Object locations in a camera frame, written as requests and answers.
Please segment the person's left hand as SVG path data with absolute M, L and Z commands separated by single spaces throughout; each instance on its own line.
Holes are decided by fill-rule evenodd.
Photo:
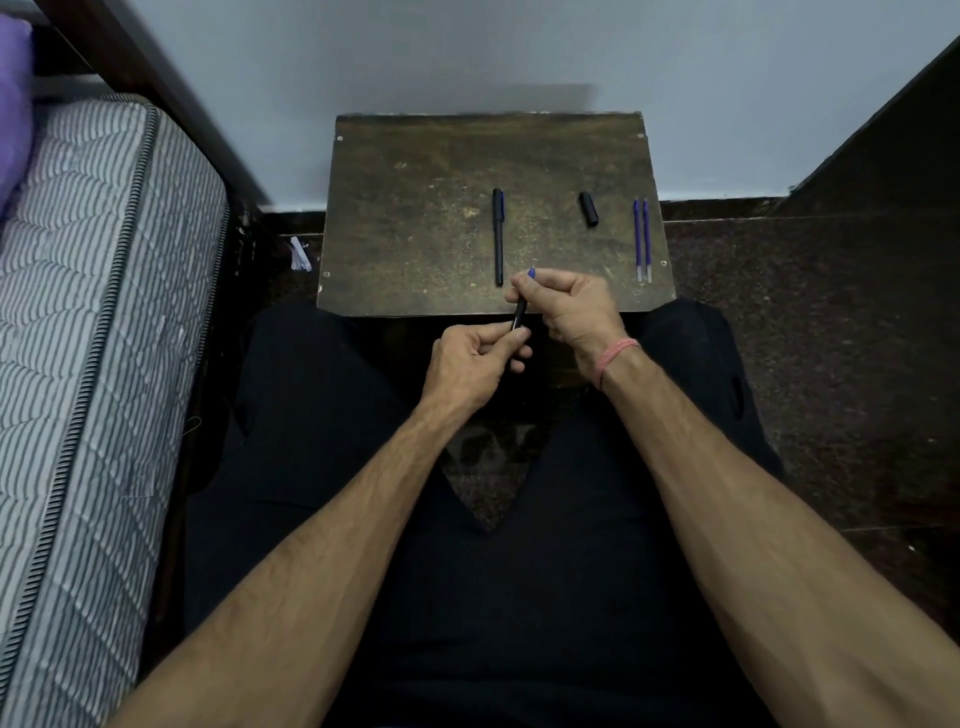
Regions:
M 427 419 L 462 425 L 486 406 L 508 372 L 521 373 L 523 359 L 532 356 L 526 342 L 521 351 L 476 351 L 469 326 L 447 328 L 434 342 L 425 383 L 415 410 Z

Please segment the person's right hand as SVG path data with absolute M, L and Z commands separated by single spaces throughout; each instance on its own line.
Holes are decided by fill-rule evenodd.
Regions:
M 592 380 L 595 363 L 606 347 L 629 336 L 606 279 L 573 273 L 574 287 L 568 295 L 524 299 L 542 316 L 550 337 L 570 347 L 582 376 Z M 519 297 L 510 278 L 506 298 L 517 302 Z

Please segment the person's left forearm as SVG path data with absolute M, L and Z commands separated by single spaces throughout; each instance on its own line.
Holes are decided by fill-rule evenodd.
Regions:
M 425 392 L 329 504 L 282 540 L 104 728 L 318 728 L 440 452 L 487 401 Z

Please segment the person's right forearm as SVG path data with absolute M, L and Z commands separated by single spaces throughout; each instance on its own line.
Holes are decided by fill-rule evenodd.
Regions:
M 642 349 L 602 392 L 780 728 L 960 728 L 960 646 L 737 448 Z

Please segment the black capped pen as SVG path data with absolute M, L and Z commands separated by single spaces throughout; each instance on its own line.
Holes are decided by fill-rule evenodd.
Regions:
M 492 204 L 492 229 L 493 229 L 493 256 L 494 256 L 494 281 L 497 287 L 504 283 L 504 239 L 503 227 L 506 220 L 505 215 L 505 195 L 502 189 L 494 188 L 491 191 Z

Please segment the pink thread wristband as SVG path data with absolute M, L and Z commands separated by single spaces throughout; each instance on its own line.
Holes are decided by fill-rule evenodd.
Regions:
M 603 379 L 606 370 L 621 353 L 630 349 L 642 350 L 640 342 L 635 338 L 621 337 L 603 350 L 595 363 L 592 376 L 592 384 L 598 392 L 602 392 L 603 390 Z

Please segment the small dark wooden table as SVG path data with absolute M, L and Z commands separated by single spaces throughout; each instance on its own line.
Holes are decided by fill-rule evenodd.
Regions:
M 619 310 L 677 296 L 639 112 L 344 115 L 335 125 L 317 306 L 344 317 L 501 314 L 511 274 L 608 282 Z M 495 282 L 492 192 L 505 195 Z M 588 228 L 579 193 L 599 224 Z M 633 202 L 649 202 L 652 282 L 638 283 Z

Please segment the person's black trousers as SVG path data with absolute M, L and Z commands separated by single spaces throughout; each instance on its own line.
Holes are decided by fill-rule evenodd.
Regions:
M 409 414 L 359 328 L 259 313 L 221 466 L 191 496 L 185 633 Z M 696 586 L 606 396 L 556 424 L 488 532 L 438 467 L 324 728 L 778 728 Z

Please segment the dark wooden panel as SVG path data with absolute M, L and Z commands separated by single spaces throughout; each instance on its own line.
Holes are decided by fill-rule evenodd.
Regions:
M 771 217 L 960 213 L 960 35 Z

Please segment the grey striped mattress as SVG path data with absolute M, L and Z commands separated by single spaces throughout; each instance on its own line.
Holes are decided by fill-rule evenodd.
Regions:
M 0 224 L 0 728 L 99 728 L 138 677 L 231 209 L 143 98 L 36 113 Z

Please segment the purple pillow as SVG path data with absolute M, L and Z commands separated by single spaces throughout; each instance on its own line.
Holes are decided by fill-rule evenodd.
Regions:
M 32 25 L 0 13 L 0 219 L 30 161 L 33 71 Z

